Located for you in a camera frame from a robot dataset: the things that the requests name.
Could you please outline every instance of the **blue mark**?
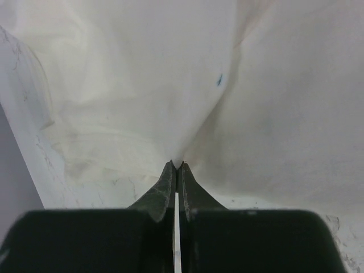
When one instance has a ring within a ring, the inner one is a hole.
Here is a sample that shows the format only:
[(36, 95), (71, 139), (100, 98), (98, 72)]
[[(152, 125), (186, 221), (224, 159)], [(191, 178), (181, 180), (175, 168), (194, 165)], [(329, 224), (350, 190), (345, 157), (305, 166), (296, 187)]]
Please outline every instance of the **blue mark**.
[(218, 81), (217, 81), (217, 86), (220, 86), (220, 84), (221, 84), (221, 81), (222, 81), (222, 74), (221, 74), (221, 76), (220, 76), (220, 78), (218, 79)]

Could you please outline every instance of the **white cloth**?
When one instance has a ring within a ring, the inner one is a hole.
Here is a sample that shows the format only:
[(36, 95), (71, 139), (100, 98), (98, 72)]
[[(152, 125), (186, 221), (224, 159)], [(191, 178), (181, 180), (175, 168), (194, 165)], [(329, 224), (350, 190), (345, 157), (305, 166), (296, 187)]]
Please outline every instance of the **white cloth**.
[(362, 216), (363, 14), (360, 0), (5, 0), (0, 24), (42, 65), (70, 181), (184, 158), (226, 194)]

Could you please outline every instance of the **white fabric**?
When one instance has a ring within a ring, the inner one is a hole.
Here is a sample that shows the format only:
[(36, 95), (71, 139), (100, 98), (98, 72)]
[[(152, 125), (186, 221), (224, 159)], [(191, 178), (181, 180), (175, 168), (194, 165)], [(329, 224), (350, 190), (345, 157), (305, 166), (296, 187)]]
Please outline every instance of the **white fabric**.
[(43, 131), (69, 181), (184, 158), (219, 192), (362, 216), (363, 14), (360, 0), (9, 0), (0, 24), (42, 65)]

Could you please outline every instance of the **gray background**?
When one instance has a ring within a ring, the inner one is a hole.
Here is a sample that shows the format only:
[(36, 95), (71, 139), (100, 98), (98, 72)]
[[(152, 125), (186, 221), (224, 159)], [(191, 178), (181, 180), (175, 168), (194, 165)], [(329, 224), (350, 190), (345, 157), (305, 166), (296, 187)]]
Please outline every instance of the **gray background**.
[(0, 106), (0, 244), (11, 224), (33, 209), (43, 205)]

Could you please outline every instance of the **speckled white surface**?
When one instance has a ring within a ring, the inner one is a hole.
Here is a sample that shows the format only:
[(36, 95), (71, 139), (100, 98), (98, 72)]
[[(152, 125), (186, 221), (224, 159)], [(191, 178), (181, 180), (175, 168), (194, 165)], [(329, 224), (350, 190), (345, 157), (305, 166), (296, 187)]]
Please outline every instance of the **speckled white surface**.
[[(64, 162), (39, 129), (47, 122), (29, 71), (27, 48), (1, 29), (0, 102), (45, 208), (123, 208), (156, 182), (156, 177), (130, 177), (98, 183), (67, 184)], [(255, 197), (231, 197), (207, 190), (231, 209), (281, 208)], [(321, 215), (328, 223), (349, 272), (364, 264), (364, 223)]]

